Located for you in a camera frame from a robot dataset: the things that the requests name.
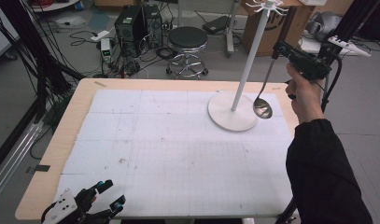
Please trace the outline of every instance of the stool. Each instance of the stool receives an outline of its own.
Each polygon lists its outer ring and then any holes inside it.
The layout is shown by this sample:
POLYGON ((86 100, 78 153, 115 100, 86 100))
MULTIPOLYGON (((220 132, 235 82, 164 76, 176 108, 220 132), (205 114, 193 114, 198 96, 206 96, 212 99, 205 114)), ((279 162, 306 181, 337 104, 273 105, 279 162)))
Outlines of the stool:
POLYGON ((207 44, 207 34, 198 28, 182 26, 177 27, 168 35, 168 45, 178 51, 175 58, 171 59, 167 68, 167 74, 176 74, 179 77, 198 77, 207 75, 204 61, 192 54, 204 49, 207 44))

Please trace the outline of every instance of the black sleeve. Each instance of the black sleeve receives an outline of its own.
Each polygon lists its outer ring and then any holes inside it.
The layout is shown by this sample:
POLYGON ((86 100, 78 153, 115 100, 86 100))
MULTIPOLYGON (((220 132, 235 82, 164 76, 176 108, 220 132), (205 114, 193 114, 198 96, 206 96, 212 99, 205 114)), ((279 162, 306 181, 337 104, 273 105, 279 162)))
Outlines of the black sleeve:
POLYGON ((344 147, 326 119, 299 125, 286 168, 305 223, 373 223, 344 147))

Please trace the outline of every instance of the stool wheel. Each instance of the stool wheel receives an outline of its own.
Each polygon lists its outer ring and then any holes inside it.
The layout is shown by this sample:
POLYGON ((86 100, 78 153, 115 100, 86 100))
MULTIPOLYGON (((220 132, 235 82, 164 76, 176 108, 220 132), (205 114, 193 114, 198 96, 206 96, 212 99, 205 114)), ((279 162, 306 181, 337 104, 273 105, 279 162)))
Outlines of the stool wheel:
POLYGON ((209 70, 205 68, 204 71, 202 71, 202 75, 207 76, 207 74, 209 74, 209 70))

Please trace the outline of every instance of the wooden table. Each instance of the wooden table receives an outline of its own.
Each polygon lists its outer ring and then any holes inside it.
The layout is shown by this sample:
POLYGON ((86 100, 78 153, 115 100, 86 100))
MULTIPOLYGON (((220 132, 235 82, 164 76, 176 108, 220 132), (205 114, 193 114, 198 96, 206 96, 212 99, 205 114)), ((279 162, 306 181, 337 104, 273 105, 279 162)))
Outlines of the wooden table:
MULTIPOLYGON (((237 82, 199 80, 140 80, 87 78, 79 82, 70 104, 53 135, 40 164, 49 165, 47 172, 36 172, 15 213, 19 220, 39 220, 43 211, 53 203, 59 179, 77 134, 85 119, 93 95, 97 90, 151 90, 151 91, 236 91, 237 82)), ((298 125, 285 93, 286 84, 268 83, 264 92, 274 93, 288 123, 291 135, 298 125)), ((261 83, 247 83, 244 92, 260 90, 261 83)))

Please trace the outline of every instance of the robotic hand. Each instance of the robotic hand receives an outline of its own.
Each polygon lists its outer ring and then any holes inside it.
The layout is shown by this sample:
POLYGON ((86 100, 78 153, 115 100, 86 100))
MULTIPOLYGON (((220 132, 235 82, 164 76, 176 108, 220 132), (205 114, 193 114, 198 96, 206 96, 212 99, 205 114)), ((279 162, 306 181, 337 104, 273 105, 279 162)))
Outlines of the robotic hand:
POLYGON ((71 191, 67 189, 61 198, 49 206, 43 213, 41 223, 43 224, 108 224, 108 222, 123 209, 125 196, 120 196, 116 201, 109 205, 110 209, 88 214, 91 204, 96 200, 96 191, 99 194, 113 186, 111 180, 100 181, 89 189, 82 189, 74 198, 71 191))
POLYGON ((324 60, 315 55, 306 53, 302 50, 295 49, 283 41, 277 41, 274 50, 287 57, 309 81, 323 79, 331 71, 331 67, 324 60))

